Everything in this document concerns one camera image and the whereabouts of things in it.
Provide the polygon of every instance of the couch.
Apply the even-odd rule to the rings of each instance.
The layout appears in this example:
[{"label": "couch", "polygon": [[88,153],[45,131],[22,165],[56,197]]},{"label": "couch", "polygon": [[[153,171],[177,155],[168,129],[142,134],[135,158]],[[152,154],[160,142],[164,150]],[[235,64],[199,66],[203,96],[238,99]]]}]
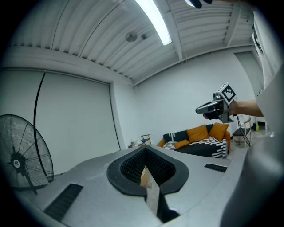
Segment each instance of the couch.
[{"label": "couch", "polygon": [[[213,124],[206,125],[208,134],[212,129]],[[231,145],[231,135],[228,131],[225,132],[224,138],[222,141],[218,141],[213,137],[209,137],[205,140],[200,140],[198,142],[190,143],[188,146],[184,146],[182,148],[176,149],[174,143],[180,142],[183,140],[188,140],[189,137],[187,131],[180,131],[176,133],[167,133],[163,135],[163,139],[157,144],[158,147],[163,147],[166,149],[204,156],[204,157],[226,157],[230,150]]]}]

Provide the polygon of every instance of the black slot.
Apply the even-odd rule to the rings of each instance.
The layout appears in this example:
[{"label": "black slot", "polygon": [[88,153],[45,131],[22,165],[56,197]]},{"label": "black slot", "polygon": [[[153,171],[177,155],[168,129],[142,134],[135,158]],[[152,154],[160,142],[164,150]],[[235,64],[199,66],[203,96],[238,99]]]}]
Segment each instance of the black slot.
[{"label": "black slot", "polygon": [[219,172],[226,172],[226,170],[228,168],[228,167],[225,167],[225,166],[215,165],[215,164],[211,164],[211,163],[206,164],[204,167],[212,169],[212,170],[216,170],[216,171],[219,171]]},{"label": "black slot", "polygon": [[63,192],[45,209],[45,213],[57,221],[61,221],[73,204],[83,186],[78,184],[68,185]]}]

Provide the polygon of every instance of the fluorescent light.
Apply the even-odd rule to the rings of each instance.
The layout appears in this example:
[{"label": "fluorescent light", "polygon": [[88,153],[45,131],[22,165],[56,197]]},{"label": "fluorescent light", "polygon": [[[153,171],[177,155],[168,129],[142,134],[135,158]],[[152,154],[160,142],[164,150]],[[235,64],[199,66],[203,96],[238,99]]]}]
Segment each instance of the fluorescent light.
[{"label": "fluorescent light", "polygon": [[168,45],[172,42],[166,24],[153,0],[135,0],[142,10],[146,13],[153,26],[155,27],[163,45]]},{"label": "fluorescent light", "polygon": [[187,3],[188,5],[190,5],[190,6],[192,6],[192,7],[195,7],[195,6],[191,3],[190,0],[185,0],[185,1],[186,1],[186,3]]}]

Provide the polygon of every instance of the chair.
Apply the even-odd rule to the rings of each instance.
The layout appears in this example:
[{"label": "chair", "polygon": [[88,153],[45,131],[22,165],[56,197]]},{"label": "chair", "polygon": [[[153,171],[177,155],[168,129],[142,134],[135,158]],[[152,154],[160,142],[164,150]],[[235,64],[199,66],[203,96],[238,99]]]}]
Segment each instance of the chair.
[{"label": "chair", "polygon": [[247,121],[244,122],[244,128],[240,129],[238,128],[234,133],[233,133],[233,150],[235,147],[235,137],[239,138],[239,143],[241,143],[241,137],[243,137],[243,134],[241,132],[241,130],[244,131],[245,135],[248,136],[249,135],[249,142],[251,142],[251,138],[252,138],[252,126],[251,126],[251,118],[249,117]]}]

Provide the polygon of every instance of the electric fan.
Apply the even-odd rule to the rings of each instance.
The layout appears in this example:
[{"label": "electric fan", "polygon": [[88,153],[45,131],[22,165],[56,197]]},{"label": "electric fan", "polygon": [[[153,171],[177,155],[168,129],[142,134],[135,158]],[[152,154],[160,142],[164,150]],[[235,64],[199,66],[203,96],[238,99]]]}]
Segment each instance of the electric fan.
[{"label": "electric fan", "polygon": [[36,194],[36,189],[53,180],[52,160],[44,139],[30,122],[19,116],[0,116],[0,161],[10,186],[15,189],[32,189]]}]

